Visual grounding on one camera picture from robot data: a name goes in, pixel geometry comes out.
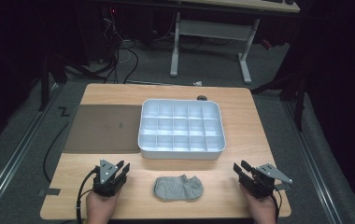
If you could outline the person's left hand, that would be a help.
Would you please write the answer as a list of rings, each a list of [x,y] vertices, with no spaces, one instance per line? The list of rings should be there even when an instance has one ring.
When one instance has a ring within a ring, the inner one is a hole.
[[[121,192],[103,197],[91,191],[86,197],[87,224],[107,224],[117,207]]]

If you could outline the white compartment storage box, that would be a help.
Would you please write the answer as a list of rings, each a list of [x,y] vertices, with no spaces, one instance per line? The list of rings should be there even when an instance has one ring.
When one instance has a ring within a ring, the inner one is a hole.
[[[216,160],[226,147],[220,107],[212,101],[148,99],[138,146],[146,159]]]

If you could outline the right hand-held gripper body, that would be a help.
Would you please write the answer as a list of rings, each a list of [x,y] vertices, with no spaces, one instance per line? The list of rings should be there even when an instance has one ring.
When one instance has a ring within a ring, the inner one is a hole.
[[[270,163],[254,167],[256,169],[254,173],[247,172],[241,165],[240,167],[244,174],[238,176],[238,182],[256,199],[271,196],[273,191],[276,190],[276,184],[292,184],[291,178]]]

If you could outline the grey sock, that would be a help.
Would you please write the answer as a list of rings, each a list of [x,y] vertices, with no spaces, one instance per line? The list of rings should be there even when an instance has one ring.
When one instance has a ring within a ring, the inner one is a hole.
[[[154,183],[153,194],[163,201],[192,201],[203,195],[204,187],[197,176],[161,176]]]

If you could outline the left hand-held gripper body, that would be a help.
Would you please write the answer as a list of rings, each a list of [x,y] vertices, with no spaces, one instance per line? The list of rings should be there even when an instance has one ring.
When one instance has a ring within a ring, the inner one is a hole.
[[[104,159],[96,166],[96,176],[93,179],[93,191],[103,197],[114,196],[126,183],[127,175],[121,177],[122,168],[117,171],[117,164],[110,163]]]

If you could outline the white desk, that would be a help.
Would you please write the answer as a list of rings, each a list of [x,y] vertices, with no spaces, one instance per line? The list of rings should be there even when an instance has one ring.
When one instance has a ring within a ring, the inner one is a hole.
[[[249,12],[276,12],[285,14],[296,14],[300,12],[295,0],[177,0],[177,5],[182,7],[184,3],[194,5],[205,5],[214,7],[230,7],[231,9],[247,9]],[[256,35],[260,17],[253,19],[251,25],[238,25],[215,21],[198,21],[193,19],[182,19],[180,13],[176,13],[174,48],[172,52],[170,76],[178,75],[179,62],[179,39],[182,35],[210,37],[244,41],[246,46],[243,51],[237,54],[241,74],[246,84],[251,83],[248,69],[247,57],[253,39]]]

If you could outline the metal floor rail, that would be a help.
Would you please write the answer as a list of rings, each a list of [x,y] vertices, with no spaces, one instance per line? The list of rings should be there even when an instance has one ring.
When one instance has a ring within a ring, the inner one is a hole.
[[[316,164],[310,146],[307,143],[305,136],[302,131],[300,131],[294,120],[294,112],[290,103],[282,102],[287,116],[289,117],[290,124],[294,129],[296,138],[298,139],[300,149],[302,151],[305,167],[309,173],[315,191],[317,192],[319,201],[322,205],[322,208],[325,212],[326,217],[330,224],[342,224],[342,219],[335,207],[334,200],[332,199],[331,193],[326,186],[322,174],[318,165]]]
[[[50,104],[63,87],[63,84],[52,84],[50,98],[45,105],[41,104],[40,87],[34,87],[0,134],[0,198],[26,155]]]

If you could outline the person's right hand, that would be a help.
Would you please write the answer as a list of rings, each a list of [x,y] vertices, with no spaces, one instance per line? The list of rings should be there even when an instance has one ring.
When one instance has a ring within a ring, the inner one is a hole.
[[[240,189],[248,202],[248,210],[255,224],[277,224],[277,209],[271,196],[256,199],[242,185]]]

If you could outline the dark brown mat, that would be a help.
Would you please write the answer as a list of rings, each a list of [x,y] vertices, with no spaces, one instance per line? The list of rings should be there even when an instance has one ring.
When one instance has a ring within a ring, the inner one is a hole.
[[[64,153],[139,153],[140,105],[80,105],[69,126]]]

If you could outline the black metal stand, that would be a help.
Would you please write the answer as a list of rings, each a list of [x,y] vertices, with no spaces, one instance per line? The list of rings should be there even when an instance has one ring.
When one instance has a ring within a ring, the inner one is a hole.
[[[50,99],[50,77],[53,77],[57,84],[64,84],[67,81],[62,57],[55,53],[46,55],[41,62],[40,111],[45,110]]]
[[[252,94],[259,94],[266,90],[280,89],[279,99],[283,102],[295,100],[295,109],[293,113],[293,121],[295,127],[303,130],[302,117],[305,100],[305,87],[307,81],[307,63],[297,65],[295,69],[283,77],[272,80],[258,88],[251,90]]]

